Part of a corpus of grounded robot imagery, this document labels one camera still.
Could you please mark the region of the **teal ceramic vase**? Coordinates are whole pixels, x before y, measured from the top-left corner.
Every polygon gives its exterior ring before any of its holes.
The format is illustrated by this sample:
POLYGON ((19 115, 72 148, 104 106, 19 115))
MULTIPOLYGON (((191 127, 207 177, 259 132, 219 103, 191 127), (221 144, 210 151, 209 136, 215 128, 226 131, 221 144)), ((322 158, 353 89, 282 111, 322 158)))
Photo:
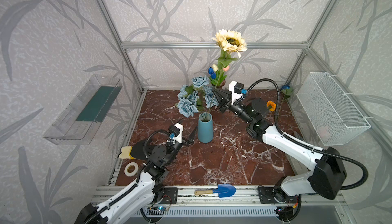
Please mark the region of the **teal ceramic vase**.
POLYGON ((203 112, 199 115, 197 132, 201 143, 210 143, 213 140, 213 120, 210 113, 203 112))

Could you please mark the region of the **orange flower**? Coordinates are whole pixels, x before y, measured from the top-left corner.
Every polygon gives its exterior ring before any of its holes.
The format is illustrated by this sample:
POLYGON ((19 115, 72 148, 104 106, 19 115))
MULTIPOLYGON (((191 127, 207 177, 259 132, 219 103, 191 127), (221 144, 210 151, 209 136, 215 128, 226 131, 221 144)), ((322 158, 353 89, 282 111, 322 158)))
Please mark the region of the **orange flower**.
POLYGON ((276 110, 276 103, 274 103, 273 101, 268 101, 266 107, 269 111, 273 112, 276 110))

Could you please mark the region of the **cream tulip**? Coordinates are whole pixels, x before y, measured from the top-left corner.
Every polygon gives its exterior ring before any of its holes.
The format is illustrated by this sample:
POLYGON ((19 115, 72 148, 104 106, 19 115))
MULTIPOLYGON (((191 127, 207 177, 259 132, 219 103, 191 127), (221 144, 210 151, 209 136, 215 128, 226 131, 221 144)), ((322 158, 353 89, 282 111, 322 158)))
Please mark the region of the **cream tulip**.
POLYGON ((214 72, 217 72, 217 71, 218 71, 218 67, 217 67, 216 64, 213 64, 211 67, 212 67, 212 69, 213 69, 214 72))

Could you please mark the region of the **blue hydrangea bouquet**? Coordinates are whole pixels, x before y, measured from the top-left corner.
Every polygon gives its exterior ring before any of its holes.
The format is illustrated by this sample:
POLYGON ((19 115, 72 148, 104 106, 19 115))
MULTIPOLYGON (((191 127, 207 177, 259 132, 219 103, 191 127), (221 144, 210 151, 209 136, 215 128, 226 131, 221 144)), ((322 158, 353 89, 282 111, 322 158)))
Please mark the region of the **blue hydrangea bouquet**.
POLYGON ((190 85, 183 85, 178 93, 176 107, 181 115, 186 118, 199 113, 202 122, 211 120, 209 112, 212 107, 218 106, 218 101, 213 93, 216 81, 207 76, 192 78, 190 85))

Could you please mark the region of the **yellow sunflower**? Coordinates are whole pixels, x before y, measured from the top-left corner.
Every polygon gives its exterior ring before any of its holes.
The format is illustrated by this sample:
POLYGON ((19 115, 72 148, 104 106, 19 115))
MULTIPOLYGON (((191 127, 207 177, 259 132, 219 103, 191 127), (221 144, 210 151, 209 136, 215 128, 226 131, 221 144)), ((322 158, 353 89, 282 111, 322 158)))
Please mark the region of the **yellow sunflower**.
POLYGON ((217 59, 218 71, 216 73, 216 85, 221 84, 226 79, 225 71, 223 68, 230 66, 234 61, 238 61, 241 53, 246 51, 247 43, 242 38, 241 33, 232 30, 219 30, 215 37, 212 38, 220 47, 220 56, 217 59))

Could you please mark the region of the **dark red glass vase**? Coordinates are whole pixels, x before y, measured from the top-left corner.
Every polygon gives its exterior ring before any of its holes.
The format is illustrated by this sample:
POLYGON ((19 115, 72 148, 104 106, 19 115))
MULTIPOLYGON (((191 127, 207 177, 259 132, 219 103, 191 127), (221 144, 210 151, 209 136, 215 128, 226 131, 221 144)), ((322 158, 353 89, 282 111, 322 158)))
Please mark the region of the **dark red glass vase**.
POLYGON ((218 84, 216 87, 217 87, 217 88, 222 88, 225 84, 226 84, 226 80, 223 80, 223 81, 221 82, 221 84, 218 84))

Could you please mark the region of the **blue rose stem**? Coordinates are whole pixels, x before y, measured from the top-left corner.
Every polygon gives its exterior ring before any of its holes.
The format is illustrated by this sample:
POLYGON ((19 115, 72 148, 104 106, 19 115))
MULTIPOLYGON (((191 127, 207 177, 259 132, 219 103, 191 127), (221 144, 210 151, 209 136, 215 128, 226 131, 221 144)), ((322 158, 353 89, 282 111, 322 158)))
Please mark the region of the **blue rose stem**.
POLYGON ((283 94, 282 100, 284 101, 290 98, 290 96, 293 94, 294 89, 291 86, 284 85, 281 87, 280 91, 283 94))

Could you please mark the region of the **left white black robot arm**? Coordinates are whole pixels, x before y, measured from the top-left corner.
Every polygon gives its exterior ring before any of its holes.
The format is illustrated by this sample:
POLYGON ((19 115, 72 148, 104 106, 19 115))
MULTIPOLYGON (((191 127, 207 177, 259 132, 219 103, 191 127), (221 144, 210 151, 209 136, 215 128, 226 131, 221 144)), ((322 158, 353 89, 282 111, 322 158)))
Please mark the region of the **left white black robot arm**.
POLYGON ((140 141, 145 160, 137 178, 120 192, 96 205, 86 205, 79 213, 76 224, 123 224, 133 214, 149 204, 156 204, 164 196, 163 180, 169 174, 166 168, 176 159, 183 146, 191 146, 197 134, 195 127, 189 138, 182 136, 181 121, 168 130, 157 130, 140 141))

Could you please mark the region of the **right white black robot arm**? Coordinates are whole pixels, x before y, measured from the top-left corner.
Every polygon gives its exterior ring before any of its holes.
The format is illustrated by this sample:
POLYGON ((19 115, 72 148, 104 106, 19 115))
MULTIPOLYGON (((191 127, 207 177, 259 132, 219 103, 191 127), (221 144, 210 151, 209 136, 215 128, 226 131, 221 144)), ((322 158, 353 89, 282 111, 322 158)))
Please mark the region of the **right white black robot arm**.
POLYGON ((283 151, 308 169, 307 173, 282 177, 269 190, 275 201, 285 203, 287 198, 302 194, 318 194, 333 200, 339 191, 357 188, 367 181, 368 169, 357 160, 340 155, 332 147, 323 149, 313 146, 283 132, 278 126, 278 106, 272 124, 264 119, 268 111, 264 100, 257 98, 244 105, 243 99, 249 91, 244 89, 243 84, 233 81, 228 90, 215 88, 212 92, 217 98, 219 110, 229 110, 246 122, 246 131, 253 139, 283 151), (344 162, 355 164, 362 170, 361 178, 347 186, 343 185, 347 178, 344 162))

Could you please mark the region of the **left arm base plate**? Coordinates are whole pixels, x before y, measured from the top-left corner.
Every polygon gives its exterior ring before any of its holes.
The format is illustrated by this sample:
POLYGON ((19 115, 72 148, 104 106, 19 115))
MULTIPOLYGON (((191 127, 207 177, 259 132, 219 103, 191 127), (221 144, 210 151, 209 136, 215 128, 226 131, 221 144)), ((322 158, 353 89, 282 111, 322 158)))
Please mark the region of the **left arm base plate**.
POLYGON ((179 189, 176 187, 164 187, 155 194, 155 204, 172 205, 177 203, 179 189))

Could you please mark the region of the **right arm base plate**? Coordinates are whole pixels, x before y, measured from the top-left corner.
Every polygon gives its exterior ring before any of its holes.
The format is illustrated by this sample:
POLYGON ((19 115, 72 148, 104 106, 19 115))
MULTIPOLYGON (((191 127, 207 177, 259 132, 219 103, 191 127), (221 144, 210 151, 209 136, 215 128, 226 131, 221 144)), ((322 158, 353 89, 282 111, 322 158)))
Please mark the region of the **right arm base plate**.
POLYGON ((296 204, 296 196, 288 196, 281 189, 268 186, 258 186, 258 196, 261 204, 296 204))

